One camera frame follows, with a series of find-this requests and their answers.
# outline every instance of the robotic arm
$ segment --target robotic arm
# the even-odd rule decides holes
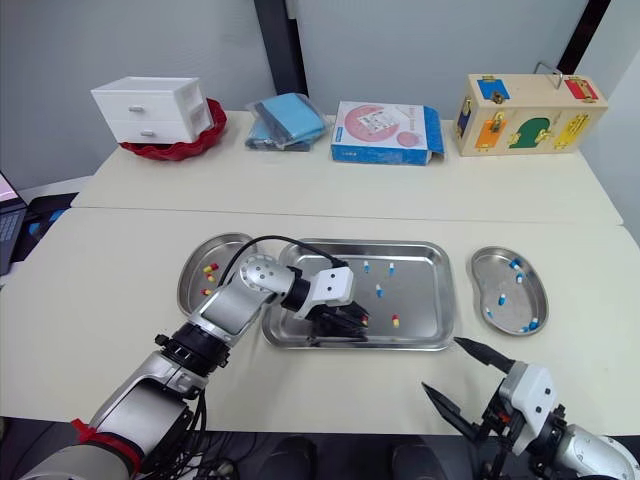
[[[469,423],[460,416],[460,407],[422,384],[440,415],[474,444],[484,442],[491,431],[497,433],[500,452],[484,466],[482,479],[497,480],[507,455],[526,450],[531,454],[529,469],[540,478],[556,478],[558,470],[570,469],[580,477],[640,480],[640,466],[623,445],[577,425],[567,426],[564,406],[553,408],[556,390],[549,370],[511,360],[468,338],[455,341],[478,361],[507,375],[482,414],[481,425]]]
[[[156,471],[194,421],[185,400],[204,401],[209,374],[226,366],[229,350],[264,309],[281,305],[295,318],[363,336],[367,312],[353,302],[353,272],[341,263],[345,266],[305,280],[300,270],[271,257],[247,258],[171,338],[156,337],[161,349],[149,355],[88,425],[72,422],[80,431],[79,444],[53,454],[22,479],[126,480]],[[206,406],[199,403],[198,409],[206,418]]]

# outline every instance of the white table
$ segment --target white table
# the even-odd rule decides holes
[[[282,215],[71,209],[0,292],[0,415],[88,420],[184,321],[183,263],[219,233],[428,240],[449,255],[456,334],[551,369],[568,420],[596,433],[637,434],[640,251],[622,227],[425,222]],[[487,245],[524,255],[550,304],[539,334],[501,334],[475,313],[467,272]],[[277,255],[280,243],[267,243]],[[452,433],[424,380],[479,419],[500,372],[442,352],[287,351],[257,326],[208,388],[209,428],[249,431]],[[626,412],[616,415],[615,412]]]
[[[334,162],[329,136],[311,153],[244,147],[252,117],[228,112],[222,142],[181,163],[118,148],[75,207],[337,217],[620,225],[580,152],[461,158],[443,122],[446,159],[427,167]]]

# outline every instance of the medicine box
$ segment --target medicine box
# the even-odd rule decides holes
[[[423,105],[340,102],[331,139],[339,162],[426,165],[444,153],[438,112]]]
[[[125,77],[91,94],[118,142],[192,143],[213,125],[197,78]]]
[[[572,152],[607,110],[585,76],[469,75],[454,136],[461,155]]]

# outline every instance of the plastic bag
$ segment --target plastic bag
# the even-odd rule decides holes
[[[300,93],[286,93],[247,105],[264,127],[276,147],[305,141],[315,141],[328,130],[329,122]]]
[[[244,144],[252,150],[287,150],[293,152],[308,152],[311,150],[311,140],[303,140],[301,142],[287,145],[284,149],[278,148],[273,139],[269,136],[269,132],[261,119],[257,119],[253,123],[253,127],[249,131]]]

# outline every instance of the white drawer cabinet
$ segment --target white drawer cabinet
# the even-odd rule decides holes
[[[125,77],[91,93],[118,142],[194,142],[213,125],[197,78]]]

